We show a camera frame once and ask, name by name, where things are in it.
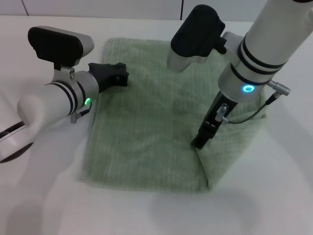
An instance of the green led light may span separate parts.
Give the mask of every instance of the green led light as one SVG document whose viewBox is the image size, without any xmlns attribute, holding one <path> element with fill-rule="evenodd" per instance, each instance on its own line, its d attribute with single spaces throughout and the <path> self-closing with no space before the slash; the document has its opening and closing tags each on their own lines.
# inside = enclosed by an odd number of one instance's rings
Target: green led light
<svg viewBox="0 0 313 235">
<path fill-rule="evenodd" d="M 91 102 L 91 99 L 90 99 L 90 98 L 86 99 L 85 105 L 88 105 L 90 102 Z"/>
</svg>

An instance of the towel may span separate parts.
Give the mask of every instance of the towel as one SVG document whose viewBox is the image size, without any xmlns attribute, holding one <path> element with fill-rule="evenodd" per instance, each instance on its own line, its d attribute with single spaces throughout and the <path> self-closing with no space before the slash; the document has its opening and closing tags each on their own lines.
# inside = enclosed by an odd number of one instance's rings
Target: towel
<svg viewBox="0 0 313 235">
<path fill-rule="evenodd" d="M 127 87 L 99 94 L 82 180 L 96 187 L 198 193 L 211 190 L 241 156 L 265 119 L 222 124 L 198 150 L 190 145 L 219 91 L 227 64 L 216 51 L 182 73 L 167 69 L 170 43 L 114 38 L 104 63 L 125 63 Z M 242 120 L 265 102 L 261 93 L 228 116 Z"/>
</svg>

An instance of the white table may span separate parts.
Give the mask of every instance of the white table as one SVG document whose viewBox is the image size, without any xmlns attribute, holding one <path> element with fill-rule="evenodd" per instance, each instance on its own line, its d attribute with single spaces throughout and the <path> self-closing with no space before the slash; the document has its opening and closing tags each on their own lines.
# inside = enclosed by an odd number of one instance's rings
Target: white table
<svg viewBox="0 0 313 235">
<path fill-rule="evenodd" d="M 0 90 L 16 105 L 51 81 L 53 64 L 37 58 L 30 27 L 90 35 L 88 62 L 101 63 L 111 37 L 170 40 L 181 21 L 0 17 Z M 251 23 L 227 22 L 244 35 Z M 177 195 L 92 188 L 79 181 L 90 116 L 62 120 L 23 157 L 0 164 L 1 235 L 311 235 L 313 234 L 313 36 L 276 75 L 292 89 L 273 103 L 268 123 L 210 194 Z"/>
</svg>

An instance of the black band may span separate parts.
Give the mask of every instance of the black band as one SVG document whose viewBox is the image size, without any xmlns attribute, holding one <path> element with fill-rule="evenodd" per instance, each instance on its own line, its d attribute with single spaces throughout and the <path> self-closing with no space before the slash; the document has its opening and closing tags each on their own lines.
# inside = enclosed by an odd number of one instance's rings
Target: black band
<svg viewBox="0 0 313 235">
<path fill-rule="evenodd" d="M 266 82 L 252 82 L 244 77 L 242 77 L 237 70 L 235 69 L 235 67 L 232 65 L 232 63 L 230 63 L 230 68 L 233 71 L 233 73 L 236 75 L 237 78 L 239 78 L 240 80 L 242 80 L 244 83 L 250 84 L 250 85 L 254 85 L 254 86 L 262 86 L 264 84 L 267 84 L 269 81 Z"/>
<path fill-rule="evenodd" d="M 63 81 L 55 81 L 55 82 L 59 82 L 61 84 L 63 84 L 64 86 L 66 86 L 73 94 L 73 97 L 74 97 L 74 101 L 75 101 L 75 106 L 74 106 L 74 109 L 72 111 L 72 113 L 74 113 L 77 109 L 77 105 L 78 105 L 78 100 L 77 100 L 77 96 L 76 96 L 76 93 L 75 91 L 73 90 L 73 88 L 66 82 L 63 82 Z"/>
<path fill-rule="evenodd" d="M 281 65 L 269 65 L 269 64 L 266 64 L 266 63 L 263 63 L 262 61 L 259 61 L 257 58 L 255 58 L 251 53 L 250 51 L 248 50 L 248 48 L 246 47 L 246 37 L 244 37 L 243 41 L 242 41 L 242 44 L 243 44 L 243 49 L 244 49 L 244 52 L 245 54 L 247 55 L 247 57 L 249 57 L 250 60 L 252 60 L 254 63 L 256 63 L 257 65 L 259 66 L 262 66 L 264 68 L 268 68 L 268 69 L 280 69 L 283 67 L 283 64 Z"/>
<path fill-rule="evenodd" d="M 55 85 L 55 86 L 61 88 L 65 92 L 65 94 L 67 94 L 68 100 L 69 100 L 69 104 L 70 104 L 70 111 L 69 111 L 68 115 L 70 115 L 72 113 L 72 110 L 73 110 L 73 100 L 72 100 L 72 97 L 70 96 L 70 94 L 68 93 L 68 91 L 64 87 L 62 87 L 60 84 L 57 84 L 57 83 L 54 83 L 54 82 L 51 82 L 48 85 Z"/>
<path fill-rule="evenodd" d="M 21 148 L 20 150 L 16 151 L 15 153 L 11 154 L 9 157 L 1 160 L 0 164 L 1 163 L 7 163 L 7 162 L 9 162 L 11 160 L 14 160 L 14 159 L 18 158 L 20 155 L 22 155 L 24 152 L 26 152 L 32 145 L 33 145 L 33 143 L 29 143 L 25 147 Z"/>
<path fill-rule="evenodd" d="M 20 127 L 25 126 L 25 123 L 23 121 L 20 121 L 19 123 L 14 124 L 13 126 L 7 128 L 4 131 L 0 132 L 0 139 L 5 137 L 6 135 L 10 134 L 11 132 L 19 129 Z"/>
<path fill-rule="evenodd" d="M 238 56 L 239 56 L 239 59 L 242 61 L 242 63 L 248 69 L 250 69 L 251 71 L 256 72 L 258 74 L 262 74 L 262 75 L 272 75 L 272 74 L 277 73 L 280 70 L 280 69 L 278 69 L 278 70 L 275 70 L 275 71 L 264 71 L 264 70 L 257 69 L 253 65 L 249 64 L 249 62 L 244 58 L 244 56 L 243 56 L 243 54 L 241 52 L 241 44 L 242 44 L 242 42 L 238 46 Z"/>
<path fill-rule="evenodd" d="M 82 108 L 84 106 L 84 102 L 86 101 L 86 93 L 85 93 L 85 90 L 84 90 L 82 84 L 80 84 L 79 81 L 77 81 L 77 84 L 78 84 L 78 86 L 79 86 L 79 88 L 80 88 L 80 90 L 82 91 L 82 94 L 83 94 L 83 104 L 80 107 L 80 108 Z"/>
</svg>

